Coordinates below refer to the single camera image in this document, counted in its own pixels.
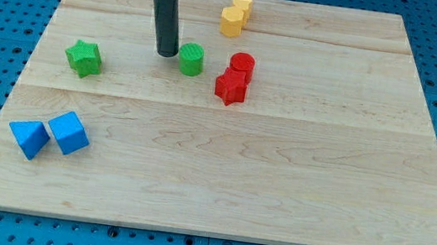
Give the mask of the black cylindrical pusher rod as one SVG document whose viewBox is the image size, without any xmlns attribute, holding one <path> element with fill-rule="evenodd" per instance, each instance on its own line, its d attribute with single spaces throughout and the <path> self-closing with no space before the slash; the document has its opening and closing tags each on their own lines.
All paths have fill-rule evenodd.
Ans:
<svg viewBox="0 0 437 245">
<path fill-rule="evenodd" d="M 153 0 L 157 52 L 173 57 L 179 50 L 179 0 Z"/>
</svg>

